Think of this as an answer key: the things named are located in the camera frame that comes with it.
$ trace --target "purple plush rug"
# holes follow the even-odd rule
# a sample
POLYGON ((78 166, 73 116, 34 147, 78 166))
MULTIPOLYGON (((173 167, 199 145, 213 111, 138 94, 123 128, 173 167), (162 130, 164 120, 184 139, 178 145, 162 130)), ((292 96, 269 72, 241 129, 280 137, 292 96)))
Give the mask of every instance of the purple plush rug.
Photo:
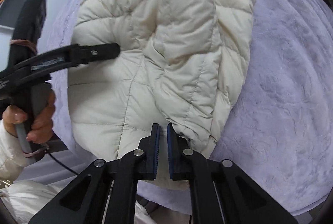
MULTIPOLYGON (((47 49, 70 44, 80 0, 69 0, 47 49)), ((257 0, 246 83, 211 158, 232 159, 289 212, 323 201, 333 186, 333 13, 322 0, 257 0)), ((72 137, 67 72, 53 75, 55 132, 72 137)), ((189 191, 140 182, 138 194, 190 213, 189 191)))

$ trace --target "white puffer jacket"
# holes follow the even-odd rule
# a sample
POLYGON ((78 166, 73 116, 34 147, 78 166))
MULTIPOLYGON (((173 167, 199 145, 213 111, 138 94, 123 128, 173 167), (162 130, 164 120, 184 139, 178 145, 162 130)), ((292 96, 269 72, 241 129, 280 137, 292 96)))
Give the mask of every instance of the white puffer jacket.
POLYGON ((72 43, 116 42, 120 56, 69 70, 76 142, 107 161, 163 129, 158 179, 168 172, 166 126, 209 157, 249 65, 255 0, 82 0, 72 43))
MULTIPOLYGON (((1 120, 0 180, 13 182, 26 164, 18 139, 4 129, 1 120)), ((18 224, 28 224, 30 219, 61 191, 60 187, 45 186, 34 181, 20 181, 10 187, 1 187, 3 184, 0 181, 0 199, 18 224)), ((134 224, 156 224, 138 202, 135 204, 134 213, 134 224)))

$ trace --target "blue gripper pad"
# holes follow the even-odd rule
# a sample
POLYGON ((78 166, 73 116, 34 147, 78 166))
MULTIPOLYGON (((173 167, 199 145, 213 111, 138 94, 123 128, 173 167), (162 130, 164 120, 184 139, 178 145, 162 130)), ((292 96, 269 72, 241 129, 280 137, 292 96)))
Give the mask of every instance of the blue gripper pad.
POLYGON ((152 132, 149 137, 147 152, 146 171, 149 174, 154 175, 154 179, 157 176, 157 167, 159 163, 159 137, 160 137, 160 126, 154 123, 152 126, 152 132))
POLYGON ((169 160, 169 174, 170 179, 174 177, 174 165, 179 158, 178 144, 177 144, 177 134, 169 123, 167 127, 167 141, 168 141, 168 160, 169 160))

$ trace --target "white sleeve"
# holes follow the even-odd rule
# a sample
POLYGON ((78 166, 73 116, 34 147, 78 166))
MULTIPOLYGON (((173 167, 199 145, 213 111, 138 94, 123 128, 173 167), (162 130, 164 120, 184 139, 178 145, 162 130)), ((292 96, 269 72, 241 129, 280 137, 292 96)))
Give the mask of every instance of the white sleeve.
POLYGON ((24 180, 0 189, 0 198, 18 224, 28 224, 60 191, 60 187, 24 180))
POLYGON ((15 181, 27 161, 17 138, 9 134, 0 121, 0 179, 15 181))

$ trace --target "tool handle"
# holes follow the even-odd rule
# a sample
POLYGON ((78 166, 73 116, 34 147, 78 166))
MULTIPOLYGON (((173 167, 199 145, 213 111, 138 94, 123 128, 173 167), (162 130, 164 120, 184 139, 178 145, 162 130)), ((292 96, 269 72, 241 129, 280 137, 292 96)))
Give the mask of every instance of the tool handle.
MULTIPOLYGON (((48 104, 51 90, 51 84, 45 82, 23 89, 16 95, 12 96, 12 105, 19 107, 28 114, 28 119, 24 123, 15 125, 20 146, 22 151, 26 154, 34 153, 42 148, 41 144, 35 144, 32 141, 27 141, 26 137, 31 131, 31 126, 34 123, 35 117, 48 104)), ((30 165, 41 160, 44 155, 45 152, 42 151, 27 158, 28 164, 30 165)))

